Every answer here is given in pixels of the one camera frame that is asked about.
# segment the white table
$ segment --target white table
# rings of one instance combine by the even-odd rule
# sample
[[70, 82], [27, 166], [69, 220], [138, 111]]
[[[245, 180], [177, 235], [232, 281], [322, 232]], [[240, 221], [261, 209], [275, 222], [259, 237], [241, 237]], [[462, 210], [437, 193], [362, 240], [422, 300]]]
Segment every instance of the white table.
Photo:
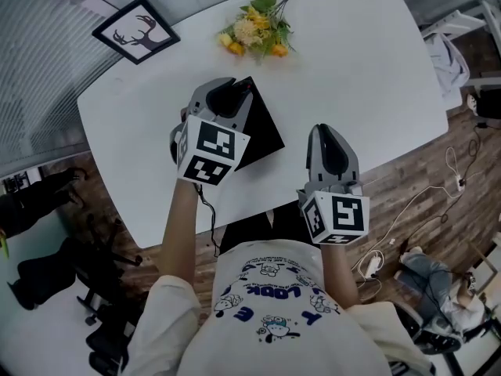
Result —
[[[216, 226], [297, 199], [308, 181], [308, 134], [333, 126], [359, 157], [360, 172], [395, 159], [448, 129], [440, 88], [403, 0], [290, 0], [298, 51], [261, 65], [215, 41], [249, 0], [230, 0], [178, 23], [181, 42], [135, 66], [121, 60], [78, 99], [97, 166], [141, 248], [161, 243], [176, 167], [169, 133], [193, 90], [217, 77], [251, 75], [285, 148], [206, 190]], [[210, 229], [199, 205], [196, 231]]]

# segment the picture frame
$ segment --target picture frame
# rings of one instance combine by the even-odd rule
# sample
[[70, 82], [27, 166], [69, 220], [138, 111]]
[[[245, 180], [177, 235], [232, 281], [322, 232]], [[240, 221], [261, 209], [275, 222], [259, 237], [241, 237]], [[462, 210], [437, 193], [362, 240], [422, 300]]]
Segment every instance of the picture frame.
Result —
[[136, 65], [181, 40], [148, 0], [127, 4], [92, 36]]

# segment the person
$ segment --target person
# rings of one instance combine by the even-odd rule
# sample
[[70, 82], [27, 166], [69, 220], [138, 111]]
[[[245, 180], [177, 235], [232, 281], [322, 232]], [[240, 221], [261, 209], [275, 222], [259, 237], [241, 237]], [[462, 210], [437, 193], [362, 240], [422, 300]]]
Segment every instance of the person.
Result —
[[83, 208], [84, 201], [73, 190], [62, 190], [75, 179], [87, 179], [82, 168], [45, 177], [27, 188], [0, 196], [0, 237], [11, 238], [30, 229], [55, 208], [73, 202]]
[[284, 239], [294, 229], [305, 235], [297, 202], [276, 209], [273, 226], [266, 214], [227, 226], [214, 311], [198, 329], [197, 202], [194, 185], [179, 179], [156, 260], [161, 277], [122, 358], [123, 376], [434, 374], [393, 304], [360, 305], [344, 247]]
[[416, 311], [424, 323], [430, 323], [439, 316], [457, 334], [482, 324], [485, 307], [470, 285], [471, 273], [463, 277], [460, 288], [454, 291], [452, 272], [448, 266], [425, 255], [421, 247], [403, 253], [400, 263], [403, 269], [395, 274], [395, 279], [421, 294]]

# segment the cream flower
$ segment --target cream flower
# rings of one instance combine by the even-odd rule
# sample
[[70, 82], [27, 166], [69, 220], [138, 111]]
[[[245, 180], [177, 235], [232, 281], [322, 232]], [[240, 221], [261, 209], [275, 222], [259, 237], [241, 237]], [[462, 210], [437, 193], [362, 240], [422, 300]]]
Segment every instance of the cream flower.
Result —
[[253, 45], [254, 43], [261, 44], [263, 41], [258, 36], [258, 28], [251, 20], [238, 20], [233, 25], [235, 37], [244, 45]]

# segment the wooden floor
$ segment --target wooden floor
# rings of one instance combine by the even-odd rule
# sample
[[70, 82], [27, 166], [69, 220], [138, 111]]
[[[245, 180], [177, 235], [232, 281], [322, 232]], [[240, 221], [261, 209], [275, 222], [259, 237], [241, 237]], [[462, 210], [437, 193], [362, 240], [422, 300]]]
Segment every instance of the wooden floor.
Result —
[[[367, 237], [349, 247], [348, 255], [352, 264], [384, 236], [400, 211], [421, 190], [427, 186], [443, 186], [452, 195], [457, 194], [455, 176], [445, 163], [445, 151], [448, 146], [454, 148], [458, 170], [464, 175], [467, 166], [473, 160], [469, 146], [470, 141], [477, 138], [474, 133], [476, 119], [466, 107], [450, 110], [448, 117], [449, 131], [445, 135], [362, 174], [364, 195], [370, 197], [370, 232]], [[492, 125], [501, 127], [499, 122], [493, 122]], [[454, 200], [448, 198], [442, 190], [430, 189], [420, 195], [403, 213], [395, 228], [379, 247], [385, 256], [384, 268], [380, 272], [384, 288], [376, 300], [402, 297], [410, 299], [410, 296], [392, 279], [398, 266], [398, 248], [418, 226], [429, 219], [434, 218], [413, 236], [409, 246], [420, 245], [425, 253], [445, 262], [454, 271], [463, 272], [478, 260], [464, 241], [471, 241], [482, 251], [489, 248], [492, 235], [499, 229], [498, 217], [501, 212], [501, 132], [493, 129], [477, 131], [481, 137], [481, 147], [476, 161], [467, 174], [472, 178], [468, 180], [459, 202], [448, 212], [448, 221], [442, 223], [443, 218], [440, 216]], [[453, 165], [452, 155], [449, 157], [449, 162]], [[87, 214], [92, 213], [96, 217], [98, 231], [106, 236], [109, 224], [118, 217], [118, 214], [92, 155], [83, 154], [51, 164], [44, 168], [44, 172], [58, 172], [70, 166], [86, 168], [91, 178], [75, 186], [88, 207], [84, 211], [77, 210], [72, 205], [62, 208], [68, 225], [76, 238], [90, 240], [85, 219]], [[145, 175], [145, 179], [138, 180], [137, 185], [131, 188], [142, 188], [142, 184], [147, 182]], [[217, 229], [216, 240], [220, 240], [223, 233], [224, 227]], [[148, 291], [158, 278], [152, 258], [158, 255], [159, 248], [145, 250], [138, 248], [123, 226], [117, 235], [114, 250], [130, 257], [143, 256], [144, 262], [139, 268], [124, 267], [126, 271], [122, 280], [131, 294]], [[215, 268], [213, 254], [214, 249], [208, 233], [198, 235], [195, 291], [204, 309], [201, 321], [204, 321], [211, 311], [211, 289]], [[364, 287], [361, 290], [362, 296], [370, 295], [375, 287], [374, 284]]]

